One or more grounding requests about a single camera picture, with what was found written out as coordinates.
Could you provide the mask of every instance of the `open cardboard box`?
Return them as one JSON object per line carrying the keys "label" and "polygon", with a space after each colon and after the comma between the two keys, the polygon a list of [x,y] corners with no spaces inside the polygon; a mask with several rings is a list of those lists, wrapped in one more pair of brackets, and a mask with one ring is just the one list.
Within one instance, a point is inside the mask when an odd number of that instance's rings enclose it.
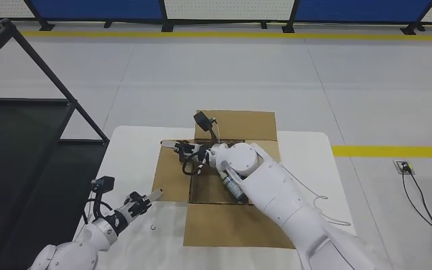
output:
{"label": "open cardboard box", "polygon": [[[216,118],[221,141],[255,142],[280,161],[274,113],[203,112]],[[190,142],[209,140],[210,134],[195,125],[195,138]],[[163,189],[159,200],[188,202],[184,246],[294,248],[282,230],[253,205],[239,205],[216,171],[206,167],[198,176],[184,175],[178,154],[172,149],[161,147],[153,182],[153,190],[156,188]]]}

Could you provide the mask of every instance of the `floor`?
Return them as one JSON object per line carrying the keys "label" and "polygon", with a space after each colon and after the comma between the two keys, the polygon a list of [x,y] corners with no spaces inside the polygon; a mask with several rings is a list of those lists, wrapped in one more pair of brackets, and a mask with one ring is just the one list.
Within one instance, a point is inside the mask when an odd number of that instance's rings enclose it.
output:
{"label": "floor", "polygon": [[[278,130],[324,132],[333,145],[432,145],[430,42],[28,40],[108,137],[121,125],[191,128],[196,109],[236,109],[274,111]],[[0,62],[0,97],[62,97],[15,42],[0,50]],[[98,138],[79,115],[63,137]],[[392,160],[336,158],[357,234],[395,269],[430,269],[432,229],[406,200]],[[432,208],[431,160],[409,161]]]}

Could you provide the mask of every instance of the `floor outlet box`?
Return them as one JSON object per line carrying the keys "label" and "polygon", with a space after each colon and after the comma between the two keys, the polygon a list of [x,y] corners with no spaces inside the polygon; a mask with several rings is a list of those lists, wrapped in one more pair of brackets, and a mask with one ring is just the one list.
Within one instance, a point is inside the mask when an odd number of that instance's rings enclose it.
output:
{"label": "floor outlet box", "polygon": [[[406,175],[406,176],[409,176],[410,174],[409,174],[407,171],[402,171],[402,168],[403,168],[403,165],[402,165],[402,164],[403,164],[403,162],[407,162],[407,161],[393,160],[393,163],[394,163],[394,165],[395,165],[396,170],[398,171],[398,173],[399,173],[400,175],[404,174],[404,175]],[[408,164],[408,166],[410,166],[410,168],[411,168],[411,174],[412,174],[412,175],[416,174],[416,173],[414,172],[414,168],[412,167],[412,164],[409,163],[409,162],[407,162],[407,164]]]}

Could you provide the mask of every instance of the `white table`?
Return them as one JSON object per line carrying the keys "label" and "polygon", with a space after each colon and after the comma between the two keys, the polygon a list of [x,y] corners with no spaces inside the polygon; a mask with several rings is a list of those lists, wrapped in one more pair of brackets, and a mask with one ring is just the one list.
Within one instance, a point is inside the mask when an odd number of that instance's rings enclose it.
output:
{"label": "white table", "polygon": [[[318,202],[326,215],[352,222],[328,137],[315,132],[278,132],[283,164],[329,200]],[[103,200],[113,208],[132,191],[151,193],[160,141],[194,138],[193,128],[120,126],[112,136],[98,177],[115,177]],[[314,196],[299,185],[309,202]],[[295,250],[183,246],[187,203],[155,202],[119,236],[109,252],[99,253],[97,269],[301,269]],[[354,227],[342,227],[355,234]]]}

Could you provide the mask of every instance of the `bottle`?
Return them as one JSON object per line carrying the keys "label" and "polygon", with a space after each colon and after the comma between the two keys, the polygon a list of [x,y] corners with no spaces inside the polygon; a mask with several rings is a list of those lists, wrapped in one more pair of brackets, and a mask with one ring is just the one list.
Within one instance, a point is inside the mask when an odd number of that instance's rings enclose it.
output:
{"label": "bottle", "polygon": [[238,202],[241,202],[243,204],[248,203],[248,197],[226,172],[220,171],[219,175],[221,176],[223,184],[227,187],[231,194],[233,194],[233,196]]}

